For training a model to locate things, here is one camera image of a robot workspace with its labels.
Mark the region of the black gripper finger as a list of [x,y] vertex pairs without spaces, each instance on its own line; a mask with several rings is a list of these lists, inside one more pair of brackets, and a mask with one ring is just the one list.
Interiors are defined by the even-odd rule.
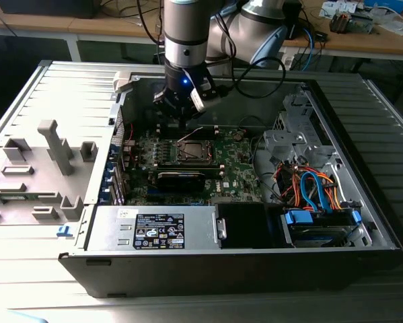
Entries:
[[188,101],[183,107],[183,128],[185,129],[189,122],[200,118],[205,112],[199,112],[193,101]]
[[185,129],[183,105],[175,92],[164,87],[154,95],[153,103],[167,120],[173,119],[180,129]]

